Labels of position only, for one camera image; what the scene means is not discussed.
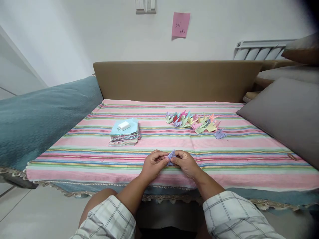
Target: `striped tablecloth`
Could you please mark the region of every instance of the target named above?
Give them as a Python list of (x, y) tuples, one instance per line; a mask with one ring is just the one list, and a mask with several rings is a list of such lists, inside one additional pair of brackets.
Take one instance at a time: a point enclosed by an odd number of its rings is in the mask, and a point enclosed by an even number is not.
[[(188, 151), (198, 165), (225, 188), (262, 189), (276, 192), (319, 188), (319, 172), (236, 114), (241, 103), (137, 102), (104, 100), (79, 124), (27, 166), (30, 181), (68, 180), (126, 184), (142, 169), (155, 149)], [(217, 140), (205, 131), (175, 128), (165, 113), (191, 111), (214, 113), (227, 137)], [(138, 118), (142, 138), (132, 147), (108, 147), (116, 120)], [(288, 157), (292, 153), (298, 160)], [(156, 187), (195, 188), (178, 167), (163, 169), (152, 183)]]

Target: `lace trim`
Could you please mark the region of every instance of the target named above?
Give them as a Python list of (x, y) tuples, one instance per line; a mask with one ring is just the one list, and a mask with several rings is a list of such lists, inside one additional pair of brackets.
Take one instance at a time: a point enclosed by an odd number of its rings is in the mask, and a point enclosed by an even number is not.
[[(46, 180), (45, 182), (49, 182), (49, 183), (65, 183), (65, 184), (77, 184), (77, 185), (103, 185), (103, 186), (126, 186), (127, 184), (110, 184), (110, 183), (81, 183), (81, 182), (63, 182), (63, 181), (56, 181), (56, 180)], [(175, 188), (175, 189), (181, 189), (184, 191), (190, 191), (193, 190), (191, 188), (187, 188), (187, 187), (172, 187), (172, 186), (162, 186), (162, 185), (152, 185), (152, 187), (156, 187), (156, 188)]]
[(27, 174), (24, 171), (22, 172), (12, 168), (0, 167), (0, 174), (3, 174), (3, 173), (11, 173), (13, 177), (21, 177), (23, 178), (23, 180), (28, 180)]
[[(22, 177), (24, 180), (27, 179), (27, 175), (25, 170), (23, 172), (11, 169), (11, 168), (4, 168), (0, 167), (0, 174), (3, 173), (12, 173), (13, 177)], [(66, 197), (80, 197), (82, 195), (90, 195), (93, 196), (96, 192), (89, 192), (89, 191), (79, 191), (79, 192), (67, 192), (63, 190), (62, 188), (54, 185), (53, 183), (67, 183), (67, 184), (78, 184), (78, 185), (104, 185), (104, 186), (126, 186), (127, 184), (108, 184), (108, 183), (76, 183), (76, 182), (60, 182), (60, 181), (34, 181), (34, 183), (39, 184), (43, 187), (50, 186), (52, 188), (55, 188), (56, 190), (61, 191), (61, 193), (64, 193), (64, 196)], [(153, 185), (153, 187), (157, 188), (173, 188), (170, 186), (161, 186), (161, 185)], [(183, 189), (186, 191), (191, 190), (190, 188), (186, 187), (178, 187), (178, 189)], [(199, 198), (194, 198), (189, 195), (144, 195), (142, 198), (142, 201), (151, 201), (155, 200), (157, 203), (161, 203), (163, 200), (169, 200), (172, 204), (174, 204), (177, 200), (182, 200), (185, 203), (190, 203), (191, 201), (196, 201), (200, 205), (203, 204), (203, 199), (201, 197)], [(319, 203), (310, 203), (306, 205), (291, 205), (291, 204), (286, 204), (286, 203), (280, 203), (280, 202), (275, 202), (275, 201), (270, 201), (270, 200), (265, 200), (265, 199), (249, 199), (253, 204), (256, 205), (260, 210), (266, 211), (270, 207), (274, 208), (275, 210), (285, 210), (285, 209), (291, 209), (293, 211), (297, 211), (300, 209), (300, 206), (304, 206), (305, 208), (309, 208), (310, 206), (316, 205)]]

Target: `white wall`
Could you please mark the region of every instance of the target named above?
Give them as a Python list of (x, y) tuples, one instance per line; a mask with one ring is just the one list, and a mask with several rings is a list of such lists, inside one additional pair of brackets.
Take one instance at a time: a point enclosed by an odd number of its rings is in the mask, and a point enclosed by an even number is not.
[[(190, 12), (186, 39), (171, 40), (173, 12)], [(49, 85), (93, 73), (96, 61), (232, 60), (240, 40), (315, 32), (294, 0), (2, 0), (0, 24)]]
[(0, 100), (40, 90), (40, 81), (9, 45), (0, 31)]

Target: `purple origami crane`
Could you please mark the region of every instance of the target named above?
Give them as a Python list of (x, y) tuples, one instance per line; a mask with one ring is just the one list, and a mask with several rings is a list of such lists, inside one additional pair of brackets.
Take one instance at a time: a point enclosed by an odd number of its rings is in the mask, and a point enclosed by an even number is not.
[(167, 156), (167, 158), (169, 158), (169, 162), (166, 166), (174, 166), (174, 164), (170, 161), (172, 157), (176, 157), (175, 149), (173, 149), (173, 151)]
[(175, 128), (180, 127), (182, 124), (182, 121), (178, 122), (178, 119), (176, 121), (173, 122)]
[(221, 139), (227, 136), (227, 134), (225, 132), (223, 132), (224, 129), (218, 129), (216, 130), (216, 133), (214, 133), (216, 139)]

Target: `tile floor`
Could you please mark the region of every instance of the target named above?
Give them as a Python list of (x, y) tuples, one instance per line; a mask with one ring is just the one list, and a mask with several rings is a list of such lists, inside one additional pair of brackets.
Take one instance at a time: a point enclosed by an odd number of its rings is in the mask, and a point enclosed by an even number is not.
[[(38, 187), (35, 190), (14, 188), (0, 198), (0, 238), (69, 238), (76, 231), (88, 200), (66, 198), (50, 187)], [(306, 238), (312, 224), (308, 213), (287, 212), (278, 216), (266, 212), (264, 215), (286, 239)], [(172, 205), (163, 202), (160, 205), (147, 202), (141, 206), (137, 218), (141, 227), (161, 228), (178, 222), (180, 229), (193, 230), (197, 227), (194, 218), (200, 216), (200, 207), (196, 203)]]

